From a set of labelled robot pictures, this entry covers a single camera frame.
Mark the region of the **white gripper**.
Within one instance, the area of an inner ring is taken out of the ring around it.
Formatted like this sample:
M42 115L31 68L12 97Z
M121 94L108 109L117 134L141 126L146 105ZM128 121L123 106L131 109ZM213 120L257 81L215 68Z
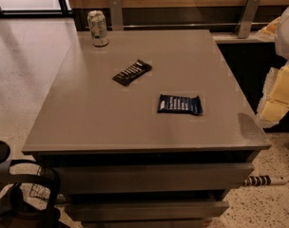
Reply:
M274 42L276 53L289 60L289 7L256 33L263 42ZM262 128L278 124L289 111L289 62L280 69L271 67L266 75L256 121Z

